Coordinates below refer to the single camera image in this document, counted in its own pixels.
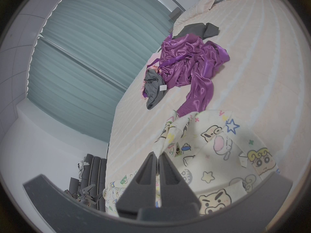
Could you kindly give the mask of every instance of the purple satin garment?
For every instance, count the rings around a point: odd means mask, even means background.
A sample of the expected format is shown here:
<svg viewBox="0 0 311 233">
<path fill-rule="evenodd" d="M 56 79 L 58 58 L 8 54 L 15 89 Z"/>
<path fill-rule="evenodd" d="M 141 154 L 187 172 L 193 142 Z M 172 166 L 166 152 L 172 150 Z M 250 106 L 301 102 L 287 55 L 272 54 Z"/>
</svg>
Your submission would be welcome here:
<svg viewBox="0 0 311 233">
<path fill-rule="evenodd" d="M 192 111 L 204 111 L 214 93 L 210 80 L 218 68 L 230 57 L 225 49 L 194 34 L 172 39 L 169 35 L 162 43 L 159 64 L 167 89 L 191 84 L 185 103 L 177 110 L 180 117 Z"/>
</svg>

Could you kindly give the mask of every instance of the mattress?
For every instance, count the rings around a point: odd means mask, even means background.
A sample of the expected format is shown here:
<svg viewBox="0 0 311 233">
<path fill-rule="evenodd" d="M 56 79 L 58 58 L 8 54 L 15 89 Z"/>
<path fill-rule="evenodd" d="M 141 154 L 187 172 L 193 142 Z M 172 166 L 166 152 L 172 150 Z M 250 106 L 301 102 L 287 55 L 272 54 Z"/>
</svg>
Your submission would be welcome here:
<svg viewBox="0 0 311 233">
<path fill-rule="evenodd" d="M 210 22 L 220 28 L 206 39 L 225 48 L 230 61 L 213 78 L 207 110 L 233 111 L 262 139 L 283 176 L 294 181 L 311 157 L 311 51 L 296 20 L 280 0 L 225 0 L 174 27 Z M 190 86 L 174 87 L 152 110 L 141 99 L 146 66 L 117 105 L 110 138 L 106 187 L 138 169 L 152 151 L 172 110 Z"/>
</svg>

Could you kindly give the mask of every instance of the curtain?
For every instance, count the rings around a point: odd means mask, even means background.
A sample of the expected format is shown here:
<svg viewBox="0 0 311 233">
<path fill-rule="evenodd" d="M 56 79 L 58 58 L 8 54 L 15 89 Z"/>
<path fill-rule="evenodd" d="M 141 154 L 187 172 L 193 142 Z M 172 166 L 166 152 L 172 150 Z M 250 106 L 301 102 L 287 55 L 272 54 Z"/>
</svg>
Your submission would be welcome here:
<svg viewBox="0 0 311 233">
<path fill-rule="evenodd" d="M 158 0 L 63 0 L 35 47 L 27 97 L 109 142 L 115 107 L 169 34 L 169 13 Z"/>
</svg>

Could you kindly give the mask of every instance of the cartoon boy with blonde hair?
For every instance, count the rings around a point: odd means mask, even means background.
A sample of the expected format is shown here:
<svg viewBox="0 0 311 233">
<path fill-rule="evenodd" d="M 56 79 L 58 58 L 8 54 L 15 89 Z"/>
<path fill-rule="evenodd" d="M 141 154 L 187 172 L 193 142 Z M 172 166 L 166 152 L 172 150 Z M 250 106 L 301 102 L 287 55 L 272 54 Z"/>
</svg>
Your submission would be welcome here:
<svg viewBox="0 0 311 233">
<path fill-rule="evenodd" d="M 275 160 L 272 158 L 272 155 L 267 148 L 262 148 L 258 151 L 251 150 L 247 153 L 247 157 L 252 162 L 258 175 L 273 169 L 276 165 Z"/>
</svg>

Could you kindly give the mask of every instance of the curtain pleat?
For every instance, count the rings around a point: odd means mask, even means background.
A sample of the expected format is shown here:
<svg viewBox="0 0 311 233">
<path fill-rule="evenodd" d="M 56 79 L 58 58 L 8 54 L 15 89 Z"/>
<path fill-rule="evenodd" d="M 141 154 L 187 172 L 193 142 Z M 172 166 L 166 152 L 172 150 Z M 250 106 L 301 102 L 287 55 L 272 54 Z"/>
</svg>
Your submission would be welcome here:
<svg viewBox="0 0 311 233">
<path fill-rule="evenodd" d="M 63 0 L 35 47 L 27 97 L 59 122 L 109 142 L 124 87 L 169 34 L 169 13 L 158 0 Z"/>
</svg>

